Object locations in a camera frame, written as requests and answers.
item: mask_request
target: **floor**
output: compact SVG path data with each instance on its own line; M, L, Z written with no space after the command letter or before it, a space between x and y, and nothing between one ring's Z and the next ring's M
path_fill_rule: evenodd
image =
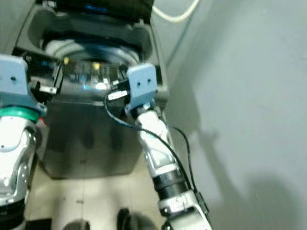
M115 230L119 209L141 212L157 229L158 196L141 155L129 175L96 179L52 180L36 166L25 216L27 220L52 218L52 230L61 230L76 219L90 222L91 230Z

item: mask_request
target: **washing machine drum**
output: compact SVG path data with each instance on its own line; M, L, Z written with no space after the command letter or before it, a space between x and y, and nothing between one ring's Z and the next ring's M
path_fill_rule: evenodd
M45 45L45 52L58 58L70 57L74 60L95 60L127 66L140 61L140 55L132 48L91 39L52 40Z

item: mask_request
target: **gray washing machine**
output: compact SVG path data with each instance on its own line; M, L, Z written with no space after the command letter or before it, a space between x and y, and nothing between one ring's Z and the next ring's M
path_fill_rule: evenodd
M151 24L153 0L36 1L23 22L13 54L29 62L30 82L58 87L48 102L37 152L53 178L93 178L128 174L142 152L137 133L111 120L104 108L105 89L94 89L90 75L76 78L40 55L102 63L104 83L121 77L121 68L149 62L158 80L156 103L168 99L165 66ZM37 66L46 71L35 72ZM111 103L123 114L123 99Z

